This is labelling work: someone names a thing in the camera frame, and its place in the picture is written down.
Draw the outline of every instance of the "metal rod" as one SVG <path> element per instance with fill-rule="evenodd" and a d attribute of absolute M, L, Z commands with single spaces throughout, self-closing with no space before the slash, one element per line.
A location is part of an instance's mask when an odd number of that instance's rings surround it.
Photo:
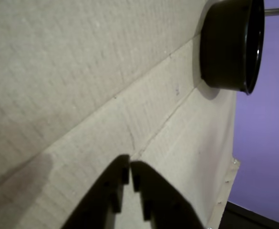
<path fill-rule="evenodd" d="M 265 16 L 276 16 L 279 15 L 279 8 L 265 9 Z"/>

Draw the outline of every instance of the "container rim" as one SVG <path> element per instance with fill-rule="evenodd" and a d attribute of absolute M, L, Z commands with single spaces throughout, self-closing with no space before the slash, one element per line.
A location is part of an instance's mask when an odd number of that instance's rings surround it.
<path fill-rule="evenodd" d="M 260 64 L 261 64 L 261 58 L 262 58 L 262 48 L 263 48 L 263 40 L 264 40 L 264 25 L 265 25 L 265 15 L 264 15 L 264 1 L 263 0 L 249 0 L 249 10 L 248 10 L 248 15 L 246 18 L 246 26 L 245 26 L 245 42 L 243 45 L 243 66 L 244 66 L 244 79 L 243 79 L 243 84 L 244 84 L 244 92 L 247 95 L 250 95 L 256 85 L 257 79 L 258 79 L 258 74 L 259 74 L 259 68 L 260 68 Z M 252 75 L 248 75 L 248 51 L 247 51 L 247 47 L 248 47 L 248 28 L 249 28 L 249 23 L 251 20 L 251 16 L 253 13 L 253 7 L 260 7 L 260 11 L 258 16 L 261 17 L 261 19 L 259 19 L 260 22 L 260 29 L 259 29 L 259 38 L 258 38 L 258 45 L 256 47 L 257 50 L 257 55 L 256 55 L 256 59 L 255 59 L 255 66 L 254 66 L 254 71 L 252 73 Z"/>

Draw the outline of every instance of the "purple background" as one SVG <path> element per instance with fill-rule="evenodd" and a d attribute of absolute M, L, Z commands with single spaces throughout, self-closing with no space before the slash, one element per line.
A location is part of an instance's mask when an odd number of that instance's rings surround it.
<path fill-rule="evenodd" d="M 279 0 L 265 1 L 266 8 Z M 251 96 L 238 93 L 229 201 L 279 222 L 279 16 L 266 17 L 262 62 Z"/>

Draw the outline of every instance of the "black surface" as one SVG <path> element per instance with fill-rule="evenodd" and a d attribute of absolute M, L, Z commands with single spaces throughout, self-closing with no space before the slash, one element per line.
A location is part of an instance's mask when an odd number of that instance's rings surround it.
<path fill-rule="evenodd" d="M 200 44 L 202 78 L 211 87 L 254 90 L 264 38 L 263 0 L 225 0 L 207 12 Z"/>
<path fill-rule="evenodd" d="M 204 229 L 191 204 L 148 164 L 118 156 L 100 175 L 66 221 L 63 229 L 113 229 L 122 211 L 123 188 L 129 169 L 140 192 L 143 220 L 154 229 Z"/>
<path fill-rule="evenodd" d="M 121 212 L 124 185 L 129 183 L 130 156 L 118 156 L 99 176 L 63 229 L 113 229 Z"/>
<path fill-rule="evenodd" d="M 279 223 L 228 202 L 219 229 L 279 229 Z"/>
<path fill-rule="evenodd" d="M 148 164 L 131 162 L 131 171 L 144 220 L 154 229 L 204 229 L 191 204 Z"/>

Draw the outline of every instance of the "black plastic cup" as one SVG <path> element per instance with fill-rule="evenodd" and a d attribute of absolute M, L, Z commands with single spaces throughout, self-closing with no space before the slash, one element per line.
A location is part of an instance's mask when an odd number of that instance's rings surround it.
<path fill-rule="evenodd" d="M 209 9 L 201 33 L 200 65 L 210 87 L 253 92 L 264 18 L 263 0 L 225 0 Z"/>

